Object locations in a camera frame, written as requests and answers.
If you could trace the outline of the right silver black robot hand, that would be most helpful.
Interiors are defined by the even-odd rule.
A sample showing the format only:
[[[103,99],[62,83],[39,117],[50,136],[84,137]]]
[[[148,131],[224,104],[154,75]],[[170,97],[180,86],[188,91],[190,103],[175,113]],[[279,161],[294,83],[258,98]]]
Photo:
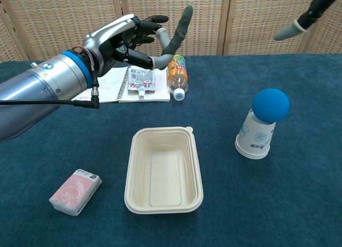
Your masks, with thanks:
[[[308,10],[298,19],[294,19],[292,24],[275,34],[274,40],[282,41],[305,33],[335,1],[336,0],[312,0]]]

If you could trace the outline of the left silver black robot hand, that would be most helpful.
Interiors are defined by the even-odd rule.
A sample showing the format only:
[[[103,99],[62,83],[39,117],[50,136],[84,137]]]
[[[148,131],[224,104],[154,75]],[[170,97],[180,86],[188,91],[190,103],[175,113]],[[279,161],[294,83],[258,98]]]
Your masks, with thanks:
[[[83,46],[93,56],[96,75],[103,76],[117,62],[149,70],[164,68],[175,54],[175,45],[161,26],[167,20],[167,16],[157,15],[141,20],[134,14],[128,14],[88,34]],[[143,43],[151,43],[151,34],[157,36],[162,46],[163,53],[159,57],[135,50]]]

